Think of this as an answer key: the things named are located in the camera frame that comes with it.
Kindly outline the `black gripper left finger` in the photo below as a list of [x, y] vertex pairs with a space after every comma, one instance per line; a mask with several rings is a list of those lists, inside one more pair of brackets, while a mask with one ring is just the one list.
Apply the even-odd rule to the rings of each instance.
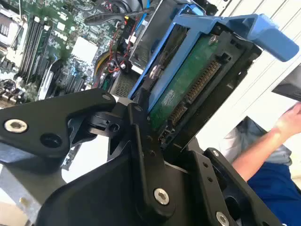
[[149, 130], [147, 104], [124, 106], [109, 93], [91, 89], [3, 109], [0, 161], [37, 174], [52, 173], [72, 145], [94, 138], [95, 129], [113, 140], [119, 155], [112, 160], [129, 156], [141, 219], [166, 222], [175, 206], [162, 153]]

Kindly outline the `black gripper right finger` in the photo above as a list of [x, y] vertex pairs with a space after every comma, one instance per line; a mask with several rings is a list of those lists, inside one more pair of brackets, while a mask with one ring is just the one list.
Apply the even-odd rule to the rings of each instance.
[[280, 220], [216, 149], [183, 153], [201, 226], [279, 226]]

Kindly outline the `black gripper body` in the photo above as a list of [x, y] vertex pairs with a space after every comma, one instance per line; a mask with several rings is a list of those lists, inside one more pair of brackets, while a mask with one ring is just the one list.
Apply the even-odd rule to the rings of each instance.
[[[206, 226], [196, 205], [190, 175], [165, 164], [176, 199], [175, 212], [164, 226]], [[130, 159], [123, 155], [54, 191], [42, 205], [37, 226], [147, 226], [135, 206]]]

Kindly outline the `person's bare hand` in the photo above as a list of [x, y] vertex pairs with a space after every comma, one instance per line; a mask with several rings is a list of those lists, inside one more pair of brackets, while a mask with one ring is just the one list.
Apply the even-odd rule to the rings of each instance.
[[285, 142], [295, 134], [301, 132], [301, 103], [298, 102], [288, 109], [276, 122], [274, 128]]

